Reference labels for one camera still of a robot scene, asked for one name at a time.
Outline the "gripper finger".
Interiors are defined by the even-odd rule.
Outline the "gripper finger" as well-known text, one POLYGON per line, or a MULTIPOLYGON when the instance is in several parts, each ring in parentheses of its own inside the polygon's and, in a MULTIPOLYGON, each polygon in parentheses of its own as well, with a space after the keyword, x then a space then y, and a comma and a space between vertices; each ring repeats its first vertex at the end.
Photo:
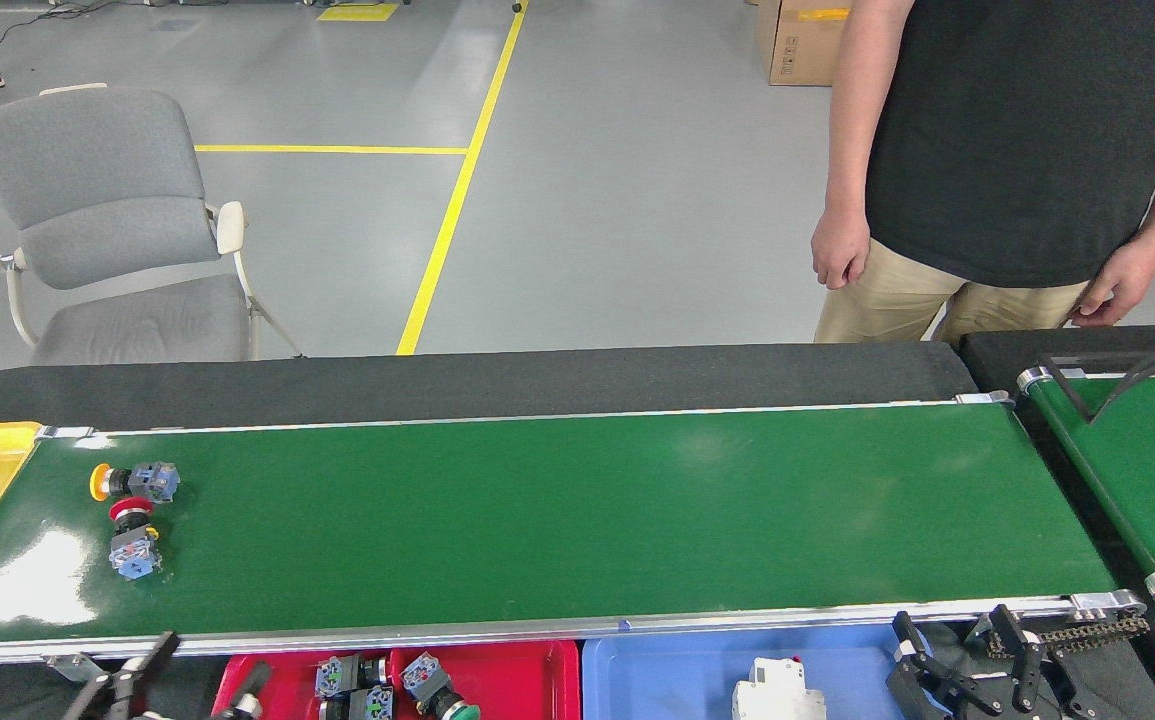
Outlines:
POLYGON ((180 643, 180 634, 165 632, 147 655, 88 680, 62 719, 158 719, 148 710, 147 686, 165 669, 180 643))
POLYGON ((271 678, 271 667, 267 662, 258 662, 244 676, 231 700, 219 711, 213 712, 213 719, 261 719, 263 707, 258 693, 271 678))
POLYGON ((1070 650, 1049 648, 1040 641, 1038 634, 1024 632, 1019 619, 1006 604, 997 604, 989 614, 1003 651, 1013 659, 1012 706, 1028 717, 1040 715, 1040 678, 1052 689, 1057 703, 1057 717, 1079 717, 1079 703, 1074 702, 1075 688, 1070 667, 1070 650))
POLYGON ((1003 702, 983 682, 933 656, 909 613, 897 613, 892 628, 897 651, 887 686, 906 719, 1003 717, 1003 702))

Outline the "person's left hand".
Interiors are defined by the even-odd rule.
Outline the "person's left hand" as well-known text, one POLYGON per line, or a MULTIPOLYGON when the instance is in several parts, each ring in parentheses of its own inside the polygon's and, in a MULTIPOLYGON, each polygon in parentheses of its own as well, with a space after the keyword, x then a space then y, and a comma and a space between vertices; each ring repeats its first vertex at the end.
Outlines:
POLYGON ((1155 279, 1155 240, 1140 237, 1117 248, 1076 302, 1070 320, 1075 327, 1111 327, 1122 322, 1155 279))

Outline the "person's right hand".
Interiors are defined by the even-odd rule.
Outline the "person's right hand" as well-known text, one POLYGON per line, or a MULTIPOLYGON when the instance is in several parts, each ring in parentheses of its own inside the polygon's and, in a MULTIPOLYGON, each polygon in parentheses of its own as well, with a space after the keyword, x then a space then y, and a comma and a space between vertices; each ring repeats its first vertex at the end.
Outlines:
POLYGON ((810 242, 815 281, 830 291, 860 281, 870 240, 864 208, 825 209, 810 242))

